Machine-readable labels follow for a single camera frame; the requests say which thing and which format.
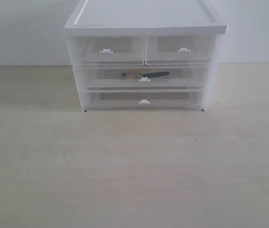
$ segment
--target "translucent plastic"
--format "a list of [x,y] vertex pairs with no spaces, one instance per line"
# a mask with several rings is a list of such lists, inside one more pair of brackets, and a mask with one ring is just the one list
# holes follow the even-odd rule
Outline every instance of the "translucent plastic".
[[201,106],[202,92],[79,93],[82,110],[94,108]]
[[74,66],[74,76],[77,89],[102,87],[147,87],[147,86],[204,86],[208,74],[208,65],[167,66],[165,68],[135,69],[138,73],[168,72],[169,75],[160,77],[143,77],[140,74],[123,76],[129,69],[116,68],[85,68]]
[[146,64],[173,65],[210,60],[216,36],[146,38]]
[[68,37],[72,65],[144,64],[144,37]]

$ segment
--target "tool in drawer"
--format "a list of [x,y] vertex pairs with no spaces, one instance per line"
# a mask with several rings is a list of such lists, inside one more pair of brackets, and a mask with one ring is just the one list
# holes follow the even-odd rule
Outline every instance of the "tool in drawer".
[[168,71],[164,72],[155,72],[154,69],[129,69],[126,72],[121,73],[121,76],[125,78],[134,78],[134,77],[162,77],[169,75]]

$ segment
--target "light wood surface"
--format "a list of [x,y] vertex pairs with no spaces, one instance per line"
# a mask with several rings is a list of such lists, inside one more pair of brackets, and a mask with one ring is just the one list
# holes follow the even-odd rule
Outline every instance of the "light wood surface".
[[210,108],[80,112],[70,67],[0,67],[0,228],[269,228],[269,64]]

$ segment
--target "drawer front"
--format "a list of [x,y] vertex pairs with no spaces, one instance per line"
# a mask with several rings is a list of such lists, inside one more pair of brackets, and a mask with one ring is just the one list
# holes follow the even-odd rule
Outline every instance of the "drawer front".
[[168,66],[167,68],[73,67],[79,92],[102,87],[204,86],[208,65]]
[[146,64],[173,65],[210,60],[216,36],[147,37]]
[[144,64],[144,37],[68,37],[72,65]]
[[200,107],[202,92],[79,93],[83,110],[89,108]]

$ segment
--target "large drawer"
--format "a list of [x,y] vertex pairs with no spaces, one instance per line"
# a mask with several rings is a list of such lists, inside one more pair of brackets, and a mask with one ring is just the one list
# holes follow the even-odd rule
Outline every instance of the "large drawer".
[[200,107],[202,92],[98,92],[79,93],[83,110],[131,107]]
[[144,37],[68,37],[72,65],[143,65]]
[[[208,65],[143,69],[74,66],[73,71],[77,89],[83,92],[86,89],[102,87],[204,86]],[[153,77],[162,72],[169,75]]]
[[146,38],[147,65],[174,65],[210,60],[216,36]]

